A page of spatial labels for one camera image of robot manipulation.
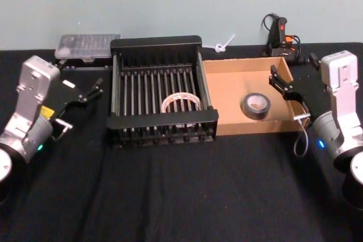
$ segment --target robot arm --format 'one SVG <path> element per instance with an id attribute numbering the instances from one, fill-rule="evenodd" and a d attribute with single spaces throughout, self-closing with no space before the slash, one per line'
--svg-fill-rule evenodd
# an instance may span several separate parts
<path id="1" fill-rule="evenodd" d="M 284 99 L 300 102 L 311 114 L 320 142 L 332 156 L 334 166 L 346 174 L 343 196 L 349 203 L 353 239 L 363 241 L 363 130 L 356 113 L 357 57 L 345 50 L 321 61 L 311 55 L 310 63 L 315 67 L 315 75 L 289 83 L 271 67 L 269 83 Z M 321 87 L 312 80 L 314 77 L 322 80 Z M 326 107 L 328 97 L 330 104 Z"/>
<path id="2" fill-rule="evenodd" d="M 0 201 L 23 174 L 42 144 L 72 128 L 61 116 L 72 106 L 85 107 L 103 92 L 99 79 L 86 95 L 66 80 L 60 70 L 33 56 L 22 66 L 15 112 L 0 135 Z M 61 127 L 60 135 L 54 135 Z"/>

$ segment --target white zip tie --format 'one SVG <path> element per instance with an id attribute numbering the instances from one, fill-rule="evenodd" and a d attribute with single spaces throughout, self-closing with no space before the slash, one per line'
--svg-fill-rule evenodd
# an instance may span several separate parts
<path id="1" fill-rule="evenodd" d="M 232 40 L 236 37 L 236 34 L 233 34 L 231 38 L 228 39 L 228 41 L 222 45 L 222 44 L 216 44 L 216 45 L 202 45 L 203 48 L 212 48 L 217 53 L 226 51 L 226 47 L 232 42 Z"/>

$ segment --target black metal rack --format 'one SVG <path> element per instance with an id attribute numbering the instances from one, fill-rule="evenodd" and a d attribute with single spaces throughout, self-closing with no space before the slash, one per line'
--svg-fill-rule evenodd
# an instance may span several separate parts
<path id="1" fill-rule="evenodd" d="M 199 36 L 111 42 L 112 101 L 107 127 L 114 143 L 142 146 L 215 139 L 218 112 L 210 104 L 200 48 Z M 162 113 L 162 101 L 175 92 L 198 96 L 201 109 L 176 101 Z"/>

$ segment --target blue led light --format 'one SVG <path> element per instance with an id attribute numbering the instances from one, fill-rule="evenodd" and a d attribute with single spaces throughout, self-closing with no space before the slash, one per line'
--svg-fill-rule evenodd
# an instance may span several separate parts
<path id="1" fill-rule="evenodd" d="M 321 148 L 325 148 L 325 143 L 323 141 L 319 140 L 319 146 Z"/>

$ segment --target black table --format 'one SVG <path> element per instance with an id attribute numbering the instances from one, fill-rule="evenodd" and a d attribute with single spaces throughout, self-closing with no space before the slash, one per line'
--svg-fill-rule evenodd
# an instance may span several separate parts
<path id="1" fill-rule="evenodd" d="M 306 44 L 319 56 L 359 43 Z M 258 57 L 261 46 L 204 50 L 203 59 Z M 14 111 L 20 66 L 28 57 L 54 59 L 53 50 L 0 52 L 0 128 Z M 294 77 L 306 66 L 291 68 Z M 111 71 L 64 70 L 86 91 Z M 363 66 L 359 65 L 359 81 Z M 66 120 L 74 129 L 47 142 L 20 189 L 0 207 L 0 241 L 350 241 L 340 193 L 344 176 L 326 151 L 292 152 L 296 133 L 218 137 L 213 143 L 109 148 L 105 120 L 109 90 Z M 363 88 L 357 112 L 363 120 Z"/>

